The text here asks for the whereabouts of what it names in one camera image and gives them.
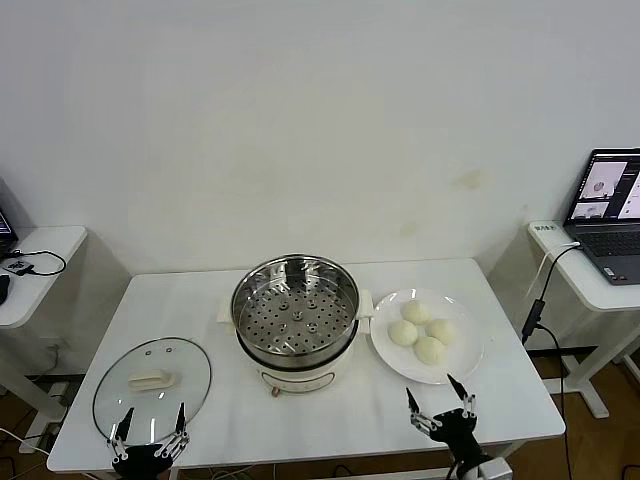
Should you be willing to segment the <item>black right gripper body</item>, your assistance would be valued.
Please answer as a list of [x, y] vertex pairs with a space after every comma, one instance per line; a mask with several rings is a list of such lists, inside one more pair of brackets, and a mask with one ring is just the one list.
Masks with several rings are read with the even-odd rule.
[[474, 437], [477, 416], [462, 408], [449, 410], [433, 418], [430, 438], [445, 443], [458, 463], [482, 463], [485, 455]]

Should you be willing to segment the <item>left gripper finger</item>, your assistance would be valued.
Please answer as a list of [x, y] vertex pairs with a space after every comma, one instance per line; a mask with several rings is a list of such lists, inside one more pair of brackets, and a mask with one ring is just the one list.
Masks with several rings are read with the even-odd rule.
[[178, 411], [174, 432], [156, 450], [154, 453], [156, 458], [178, 458], [181, 455], [190, 441], [186, 424], [185, 403], [182, 402]]
[[128, 409], [124, 418], [117, 424], [115, 433], [109, 440], [113, 463], [120, 463], [128, 459], [127, 447], [125, 446], [125, 442], [130, 430], [134, 410], [134, 407], [130, 407]]

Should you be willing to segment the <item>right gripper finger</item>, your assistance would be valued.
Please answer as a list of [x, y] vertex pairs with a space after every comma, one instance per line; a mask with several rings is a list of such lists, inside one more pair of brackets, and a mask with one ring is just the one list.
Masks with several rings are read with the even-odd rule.
[[462, 402], [462, 417], [463, 418], [475, 418], [475, 395], [469, 394], [464, 385], [457, 381], [451, 374], [447, 374], [447, 378], [451, 383], [456, 395]]
[[421, 433], [427, 437], [440, 440], [440, 430], [443, 427], [443, 423], [440, 419], [440, 415], [428, 416], [425, 415], [411, 393], [409, 388], [406, 388], [406, 394], [408, 398], [408, 407], [410, 411], [410, 423]]

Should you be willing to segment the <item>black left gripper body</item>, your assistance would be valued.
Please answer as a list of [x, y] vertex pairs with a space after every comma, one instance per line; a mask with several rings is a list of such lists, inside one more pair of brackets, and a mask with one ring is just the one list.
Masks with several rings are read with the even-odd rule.
[[117, 455], [112, 467], [122, 479], [156, 480], [169, 471], [173, 459], [163, 452], [161, 444], [131, 446], [125, 454]]

